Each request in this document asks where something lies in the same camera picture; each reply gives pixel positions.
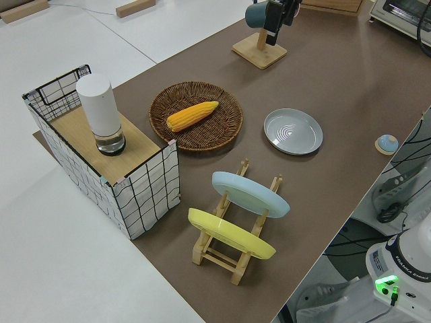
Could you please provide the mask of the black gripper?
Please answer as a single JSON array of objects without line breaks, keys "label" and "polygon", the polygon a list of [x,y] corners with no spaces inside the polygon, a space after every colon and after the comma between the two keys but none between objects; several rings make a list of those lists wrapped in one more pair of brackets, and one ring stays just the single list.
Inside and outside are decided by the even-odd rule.
[{"label": "black gripper", "polygon": [[274,0],[268,2],[265,18],[265,30],[267,31],[266,44],[271,46],[276,44],[281,16],[281,4],[285,4],[284,25],[291,26],[294,19],[294,4],[299,3],[300,0]]}]

